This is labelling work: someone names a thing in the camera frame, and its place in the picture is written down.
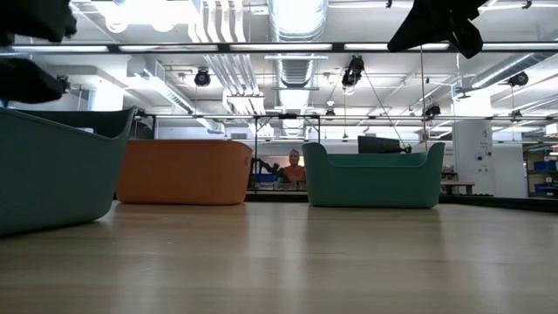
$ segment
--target white column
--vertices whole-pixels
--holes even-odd
[[[492,116],[490,94],[470,93],[468,99],[453,102],[455,115]],[[475,194],[494,195],[493,132],[490,120],[453,123],[453,147],[460,181],[474,182]]]
[[[96,89],[89,91],[89,111],[118,111],[122,110],[124,91],[116,85],[102,82]]]

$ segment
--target black monitor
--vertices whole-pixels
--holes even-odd
[[[359,154],[398,154],[400,152],[399,140],[383,139],[375,136],[358,137]]]

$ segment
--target person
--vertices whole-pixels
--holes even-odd
[[[306,183],[306,171],[303,166],[299,166],[300,153],[293,149],[289,153],[290,166],[285,167],[285,176],[288,182],[301,182]]]

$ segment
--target orange plastic tub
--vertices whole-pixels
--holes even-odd
[[[234,205],[244,201],[252,149],[226,140],[132,140],[116,195],[124,203]]]

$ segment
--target orange shirt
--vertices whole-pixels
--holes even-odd
[[[291,182],[306,182],[306,171],[302,166],[288,166],[285,167],[285,174]]]

